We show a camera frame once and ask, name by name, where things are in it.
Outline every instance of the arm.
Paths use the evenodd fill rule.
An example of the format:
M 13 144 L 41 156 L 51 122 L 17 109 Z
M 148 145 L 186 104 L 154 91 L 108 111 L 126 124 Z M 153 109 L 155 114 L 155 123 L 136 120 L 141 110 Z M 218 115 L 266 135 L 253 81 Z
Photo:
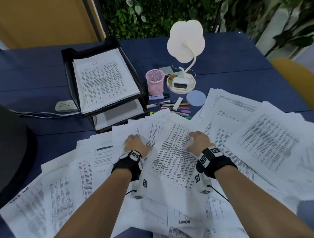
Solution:
M 136 150 L 143 158 L 151 149 L 150 146 L 143 145 L 138 135 L 130 135 L 125 145 L 125 151 Z M 132 173 L 129 169 L 114 170 L 73 213 L 55 237 L 110 237 L 131 178 Z
M 197 157 L 204 149 L 214 146 L 201 132 L 190 135 L 194 143 L 187 151 Z M 214 174 L 250 237 L 314 237 L 314 232 L 293 212 L 235 167 L 227 165 Z

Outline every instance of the table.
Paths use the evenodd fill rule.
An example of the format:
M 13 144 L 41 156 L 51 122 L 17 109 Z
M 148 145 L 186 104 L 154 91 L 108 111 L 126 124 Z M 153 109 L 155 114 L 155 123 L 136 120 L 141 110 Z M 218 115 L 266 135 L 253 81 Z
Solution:
M 306 120 L 314 122 L 310 108 L 244 33 L 207 33 L 204 37 L 205 49 L 192 68 L 197 75 L 196 90 L 207 95 L 211 87 L 222 88 L 260 102 L 269 101 L 284 112 L 300 112 Z M 182 66 L 168 54 L 167 41 L 168 37 L 120 41 L 144 83 L 145 73 L 150 69 L 171 64 L 176 68 Z M 79 51 L 100 44 L 0 51 L 0 104 L 19 112 L 54 112 L 58 101 L 71 99 L 61 50 L 72 47 Z M 166 85 L 164 89 L 171 95 L 169 100 L 178 98 L 179 95 L 170 92 Z M 198 110 L 199 107 L 191 107 L 191 115 L 195 115 Z M 95 134 L 90 122 L 79 115 L 54 120 L 22 120 L 38 137 L 37 158 L 23 187 L 40 174 L 41 164 L 75 149 L 77 140 Z M 313 201 L 301 202 L 298 216 L 312 229 L 313 213 Z M 0 238 L 11 237 L 14 237 L 13 234 L 0 219 Z M 119 237 L 152 237 L 152 233 L 130 228 Z

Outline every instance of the black desk organizer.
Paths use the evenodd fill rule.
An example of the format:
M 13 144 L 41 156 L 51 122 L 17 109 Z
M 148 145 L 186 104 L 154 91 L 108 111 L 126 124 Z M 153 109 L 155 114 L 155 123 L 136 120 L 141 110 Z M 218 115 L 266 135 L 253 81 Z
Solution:
M 104 44 L 100 45 L 100 46 L 96 46 L 94 48 L 90 48 L 84 51 L 76 51 L 72 48 L 67 48 L 62 50 L 62 58 L 63 58 L 63 63 L 64 63 L 64 68 L 66 71 L 66 75 L 67 75 L 67 79 L 68 79 L 68 85 L 69 85 L 69 89 L 70 89 L 70 94 L 73 98 L 74 103 L 76 104 L 77 108 L 79 109 L 79 111 L 81 112 L 81 107 L 80 107 L 80 101 L 79 101 L 79 95 L 78 95 L 78 89 L 77 89 L 77 84 L 76 84 L 76 78 L 75 78 L 75 74 L 74 74 L 74 68 L 73 68 L 73 60 L 74 59 L 83 59 L 83 58 L 87 58 L 87 57 L 91 57 L 94 55 L 98 55 L 102 52 L 105 51 L 109 51 L 112 49 L 119 49 L 133 79 L 134 82 L 136 83 L 140 93 L 134 96 L 131 96 L 129 98 L 125 98 L 122 99 L 120 101 L 114 102 L 110 105 L 104 106 L 100 109 L 97 109 L 93 112 L 89 112 L 89 113 L 85 113 L 82 114 L 82 117 L 88 117 L 89 120 L 91 121 L 92 125 L 95 128 L 94 125 L 94 121 L 93 121 L 93 116 L 96 116 L 100 113 L 103 113 L 105 111 L 108 111 L 112 108 L 115 108 L 117 106 L 120 106 L 122 104 L 125 104 L 127 102 L 133 101 L 135 99 L 138 99 L 139 102 L 141 103 L 142 107 L 143 107 L 143 111 L 144 113 L 141 113 L 135 117 L 129 118 L 129 119 L 139 119 L 142 117 L 145 117 L 149 114 L 149 112 L 147 111 L 146 105 L 147 105 L 147 97 L 146 97 L 146 92 L 138 78 L 138 75 L 133 67 L 133 65 L 131 64 L 131 62 L 129 61 L 129 59 L 127 58 L 126 54 L 124 53 L 124 51 L 122 50 L 119 42 L 117 41 L 117 39 L 115 37 L 109 36 L 105 39 Z M 114 125 L 105 127 L 99 131 L 96 131 L 97 133 L 101 133 L 101 132 L 105 132 L 105 131 L 109 131 L 111 130 L 112 126 L 118 126 L 118 125 L 122 125 L 127 123 L 128 119 L 120 121 Z

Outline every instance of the pink pen holder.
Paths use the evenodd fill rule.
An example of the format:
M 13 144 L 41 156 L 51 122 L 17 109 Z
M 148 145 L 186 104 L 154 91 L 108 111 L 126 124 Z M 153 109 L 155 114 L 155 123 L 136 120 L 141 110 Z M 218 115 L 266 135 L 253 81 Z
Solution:
M 158 95 L 164 92 L 164 72 L 159 69 L 152 69 L 146 73 L 145 77 L 150 95 Z

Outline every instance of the yellow chair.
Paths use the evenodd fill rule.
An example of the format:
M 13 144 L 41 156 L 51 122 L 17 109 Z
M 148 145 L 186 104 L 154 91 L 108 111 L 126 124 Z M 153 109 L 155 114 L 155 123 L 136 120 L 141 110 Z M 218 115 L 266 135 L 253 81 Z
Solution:
M 314 111 L 314 74 L 304 66 L 287 58 L 275 58 L 271 64 Z

